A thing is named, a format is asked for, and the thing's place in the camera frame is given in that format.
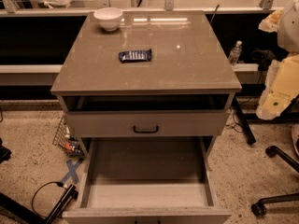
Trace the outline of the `white yellow robot arm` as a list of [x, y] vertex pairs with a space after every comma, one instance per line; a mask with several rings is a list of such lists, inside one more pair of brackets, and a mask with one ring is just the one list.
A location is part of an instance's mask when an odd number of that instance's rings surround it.
[[259, 29], [277, 32], [278, 45], [289, 52], [281, 62], [271, 62], [256, 109], [259, 119], [271, 120], [299, 95], [299, 0], [290, 0], [284, 8], [268, 15]]

